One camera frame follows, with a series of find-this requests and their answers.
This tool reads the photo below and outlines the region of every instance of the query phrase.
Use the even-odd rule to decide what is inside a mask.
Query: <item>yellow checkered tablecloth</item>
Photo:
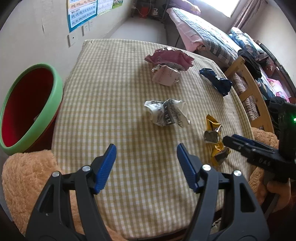
[[[53,152],[65,172],[75,172],[104,154],[110,143],[117,158],[105,189],[97,196],[104,222],[125,238],[152,237],[186,227],[197,204],[180,168],[176,148],[209,163],[211,147],[203,140],[207,114],[222,123],[222,135],[253,138],[243,106],[232,88],[224,98],[199,74],[213,69],[207,58],[181,73],[172,87],[151,81],[152,64],[144,57],[163,45],[122,39],[86,40],[65,83],[56,121]],[[186,128],[177,124],[159,127],[149,120],[147,100],[182,100],[188,106]],[[239,169],[249,180],[254,167],[232,151],[218,169]],[[222,194],[217,208],[221,208]]]

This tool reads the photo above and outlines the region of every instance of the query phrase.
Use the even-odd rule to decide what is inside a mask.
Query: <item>human hand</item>
[[[267,191],[269,191],[271,193],[279,194],[279,200],[278,200],[273,212],[276,212],[276,211],[281,210],[284,207],[286,207],[290,201],[290,198],[291,198],[290,180],[288,180],[287,183],[280,183],[277,181],[269,181],[267,186],[265,186],[263,184],[263,178],[264,178],[264,175],[262,175],[260,177],[260,183],[259,183],[258,190],[256,193],[256,198],[257,198],[259,204],[261,205],[264,202],[266,195],[267,195]]]

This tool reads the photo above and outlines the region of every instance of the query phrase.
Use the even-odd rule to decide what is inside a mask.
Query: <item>calendar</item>
[[[68,25],[72,32],[97,15],[98,0],[68,0]]]
[[[98,15],[110,11],[112,6],[113,0],[98,0]]]

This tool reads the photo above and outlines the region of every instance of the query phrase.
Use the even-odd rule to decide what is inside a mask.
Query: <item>white wall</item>
[[[0,31],[0,107],[14,80],[33,64],[53,65],[65,80],[72,70],[85,39],[104,38],[127,18],[131,0],[93,18],[94,27],[68,47],[67,0],[23,0]]]
[[[193,4],[197,5],[201,11],[200,17],[204,20],[208,21],[218,29],[222,30],[225,33],[228,33],[232,24],[236,20],[239,13],[242,11],[244,6],[247,3],[247,0],[241,0],[239,5],[237,6],[235,12],[233,13],[232,17],[229,18],[225,16],[223,13],[219,12],[212,6],[206,4],[201,0],[190,0]]]
[[[269,0],[247,26],[246,33],[272,52],[296,85],[296,33],[274,1]]]

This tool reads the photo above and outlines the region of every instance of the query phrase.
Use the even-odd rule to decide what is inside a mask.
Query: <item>wooden chair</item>
[[[226,70],[225,75],[227,78],[232,77],[237,71],[240,71],[242,76],[247,82],[248,88],[239,95],[239,99],[241,102],[245,101],[251,95],[254,96],[255,102],[257,104],[257,108],[259,110],[260,116],[251,121],[251,126],[260,128],[263,127],[264,131],[268,131],[274,133],[274,128],[272,126],[271,118],[269,112],[267,110],[267,106],[262,98],[261,92],[257,86],[257,83],[254,81],[251,73],[244,65],[245,60],[243,57],[239,56],[236,61]]]

